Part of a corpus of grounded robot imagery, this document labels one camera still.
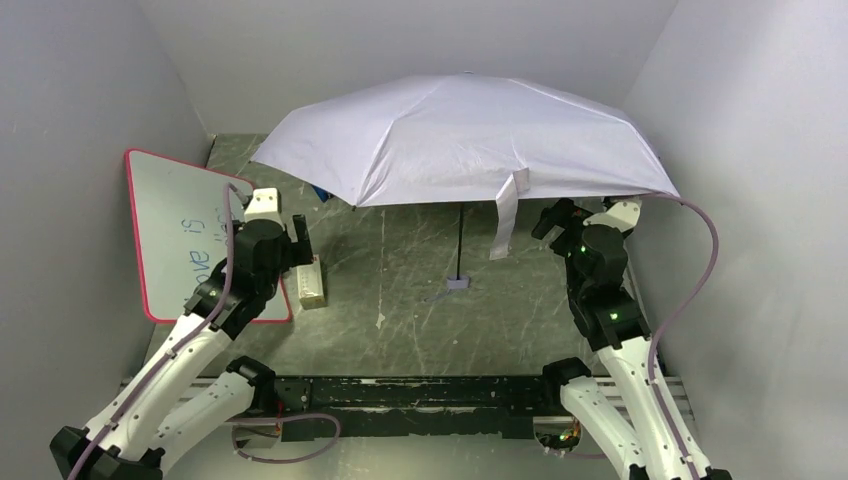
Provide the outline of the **lavender folding umbrella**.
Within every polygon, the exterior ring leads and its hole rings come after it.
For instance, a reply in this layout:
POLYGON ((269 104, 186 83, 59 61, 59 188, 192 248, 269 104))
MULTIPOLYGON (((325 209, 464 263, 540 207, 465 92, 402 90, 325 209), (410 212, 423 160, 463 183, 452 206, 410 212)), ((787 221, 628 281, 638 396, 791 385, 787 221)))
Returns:
POLYGON ((676 195, 620 110, 524 79, 405 77, 287 114, 253 155, 350 206, 495 203, 505 258, 522 199, 676 195))

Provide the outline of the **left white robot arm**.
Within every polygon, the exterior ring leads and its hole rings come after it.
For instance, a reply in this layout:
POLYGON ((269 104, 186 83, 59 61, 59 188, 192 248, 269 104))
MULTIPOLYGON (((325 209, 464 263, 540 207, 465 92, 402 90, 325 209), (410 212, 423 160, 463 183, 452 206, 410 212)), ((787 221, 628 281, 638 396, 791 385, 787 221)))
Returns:
POLYGON ((190 401, 182 395, 276 295, 281 276, 308 265, 306 219, 254 218, 235 231, 226 259, 199 284, 168 339, 131 382, 82 428, 65 426, 49 449, 65 479, 161 479, 191 448, 242 413, 274 410, 275 372, 247 356, 232 361, 190 401))

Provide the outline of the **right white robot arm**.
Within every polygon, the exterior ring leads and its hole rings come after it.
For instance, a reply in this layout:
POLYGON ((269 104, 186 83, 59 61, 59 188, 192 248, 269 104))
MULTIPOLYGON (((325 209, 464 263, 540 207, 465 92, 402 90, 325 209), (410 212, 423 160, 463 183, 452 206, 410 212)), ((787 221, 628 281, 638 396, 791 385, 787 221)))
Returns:
POLYGON ((574 323, 621 396, 620 413, 588 366, 576 357, 542 370, 547 402, 563 408, 572 425, 538 442, 561 455, 591 435, 622 479, 728 479, 692 436, 663 377, 653 332, 638 301, 626 290, 626 238, 641 213, 638 197, 611 199, 592 213, 562 198, 545 208, 532 231, 536 239, 561 228, 551 243, 564 260, 566 293, 574 323))

